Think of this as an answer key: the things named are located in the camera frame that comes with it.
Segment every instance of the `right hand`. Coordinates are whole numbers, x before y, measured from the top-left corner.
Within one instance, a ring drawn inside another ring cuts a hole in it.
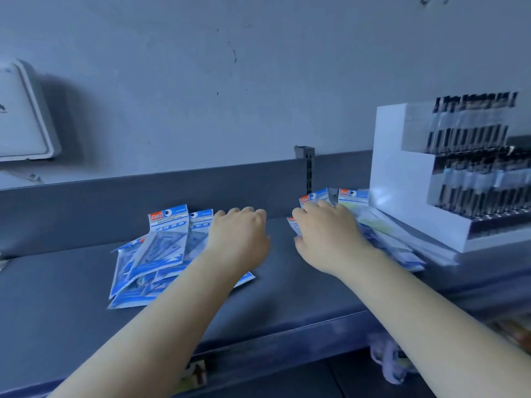
[[[333,207],[324,200],[309,201],[292,215],[302,233],[295,238],[295,247],[304,261],[319,271],[339,276],[349,262],[375,250],[360,232],[354,215],[341,204]]]

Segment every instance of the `stack of packages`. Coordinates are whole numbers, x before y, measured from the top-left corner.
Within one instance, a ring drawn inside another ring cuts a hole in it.
[[[409,246],[381,231],[381,229],[377,229],[374,226],[374,221],[370,221],[371,217],[368,215],[370,213],[368,190],[347,190],[342,188],[339,189],[338,193],[337,189],[323,188],[318,192],[299,198],[299,203],[302,207],[306,201],[312,200],[325,200],[332,205],[344,205],[355,215],[362,234],[374,247],[384,251],[409,272],[417,272],[424,269],[424,261],[417,257]],[[301,230],[295,219],[288,218],[288,222],[293,230],[298,235],[301,235]]]
[[[149,233],[122,247],[109,298],[111,309],[146,306],[206,247],[213,210],[189,214],[180,205],[148,215]],[[248,272],[235,285],[254,279]]]

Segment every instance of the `white router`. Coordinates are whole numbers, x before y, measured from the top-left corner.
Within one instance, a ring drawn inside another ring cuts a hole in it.
[[[49,159],[60,152],[35,70],[25,61],[0,61],[0,162]]]

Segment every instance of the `wall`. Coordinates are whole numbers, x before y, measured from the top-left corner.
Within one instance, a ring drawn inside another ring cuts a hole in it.
[[[420,1],[0,0],[0,56],[35,66],[65,147],[3,168],[53,183],[367,150],[377,106],[528,86],[530,0]]]

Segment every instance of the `person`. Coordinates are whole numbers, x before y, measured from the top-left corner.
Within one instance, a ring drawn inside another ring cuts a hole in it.
[[[437,397],[531,395],[531,358],[372,247],[345,207],[307,202],[293,217],[302,258],[357,294]],[[217,212],[204,252],[50,397],[170,396],[234,284],[267,256],[265,226],[263,210]]]

